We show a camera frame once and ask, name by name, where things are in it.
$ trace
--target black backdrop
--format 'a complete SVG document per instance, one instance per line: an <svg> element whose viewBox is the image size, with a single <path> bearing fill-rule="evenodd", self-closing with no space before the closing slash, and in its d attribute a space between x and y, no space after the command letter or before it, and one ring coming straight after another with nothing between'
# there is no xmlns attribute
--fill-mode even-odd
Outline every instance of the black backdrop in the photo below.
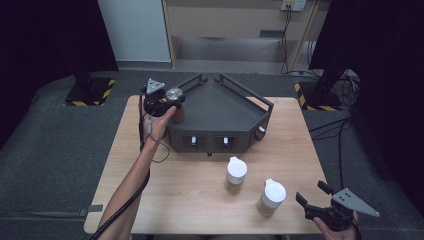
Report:
<svg viewBox="0 0 424 240"><path fill-rule="evenodd" d="M41 86L106 70L118 68L97 1L1 1L0 149Z"/></svg>
<svg viewBox="0 0 424 240"><path fill-rule="evenodd" d="M332 1L310 67L359 75L356 126L424 216L423 12L423 1Z"/></svg>

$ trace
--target electrical outlet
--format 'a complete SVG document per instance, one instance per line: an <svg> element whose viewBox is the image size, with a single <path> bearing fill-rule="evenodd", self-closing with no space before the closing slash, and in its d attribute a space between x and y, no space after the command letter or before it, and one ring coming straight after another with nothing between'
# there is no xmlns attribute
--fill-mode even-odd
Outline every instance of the electrical outlet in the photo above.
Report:
<svg viewBox="0 0 424 240"><path fill-rule="evenodd" d="M290 10L293 12L301 12L305 8L306 0L283 0L281 4L282 11Z"/></svg>
<svg viewBox="0 0 424 240"><path fill-rule="evenodd" d="M283 3L281 4L281 10L282 11L288 11L289 6L293 8L294 0L283 0Z"/></svg>

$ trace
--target white container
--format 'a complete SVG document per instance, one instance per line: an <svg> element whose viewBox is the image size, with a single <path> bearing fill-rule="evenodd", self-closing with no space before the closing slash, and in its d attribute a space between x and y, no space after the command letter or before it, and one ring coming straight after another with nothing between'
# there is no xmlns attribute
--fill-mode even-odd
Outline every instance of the white container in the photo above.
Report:
<svg viewBox="0 0 424 240"><path fill-rule="evenodd" d="M286 198L286 194L286 189L281 183L272 179L266 180L264 190L257 203L258 211L266 217L272 216Z"/></svg>
<svg viewBox="0 0 424 240"><path fill-rule="evenodd" d="M231 157L227 165L225 188L230 193L240 192L241 185L247 173L247 165L237 157Z"/></svg>

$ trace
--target hand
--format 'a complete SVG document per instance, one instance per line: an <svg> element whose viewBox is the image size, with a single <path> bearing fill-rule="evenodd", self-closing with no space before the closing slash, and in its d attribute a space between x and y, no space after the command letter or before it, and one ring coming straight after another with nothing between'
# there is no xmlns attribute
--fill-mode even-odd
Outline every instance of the hand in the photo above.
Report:
<svg viewBox="0 0 424 240"><path fill-rule="evenodd" d="M358 214L355 211L353 212L353 217L356 223L358 223ZM342 232L333 232L319 217L314 217L312 221L314 221L315 225L322 232L325 240L356 240L356 230L352 225Z"/></svg>
<svg viewBox="0 0 424 240"><path fill-rule="evenodd" d="M148 134L148 122L149 120L151 121L152 124L152 133L150 134L150 137L153 138L153 140L155 140L155 142L159 143L160 140L162 140L164 134L165 134L165 129L166 129L166 124L168 123L169 119L175 114L177 108L175 106L172 106L171 108L168 109L168 111L166 111L166 113L161 116L161 117L153 117L150 116L149 114L146 114L144 111L144 99L143 99L143 104L142 104L142 116L144 116L144 138L145 140Z"/></svg>

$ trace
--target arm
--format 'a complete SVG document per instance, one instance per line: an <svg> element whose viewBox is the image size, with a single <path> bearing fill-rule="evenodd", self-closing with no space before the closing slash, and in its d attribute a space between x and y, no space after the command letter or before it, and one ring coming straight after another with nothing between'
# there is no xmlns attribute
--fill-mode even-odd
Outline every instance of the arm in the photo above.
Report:
<svg viewBox="0 0 424 240"><path fill-rule="evenodd" d="M175 111L176 108L171 107L162 117L151 117L151 137L146 139L144 148L134 162L134 165L112 195L112 198L102 215L99 227L103 225L103 223L106 222L119 208L121 208L121 206L133 196L144 182L147 173L149 172L152 159L159 146L159 142L165 133L166 124ZM149 115L146 115L144 123L145 129L147 124L146 122L149 117ZM114 223L112 223L112 225L100 236L100 239L128 239L137 215L139 203L140 196L128 207L126 211L122 213L118 219L116 219Z"/></svg>

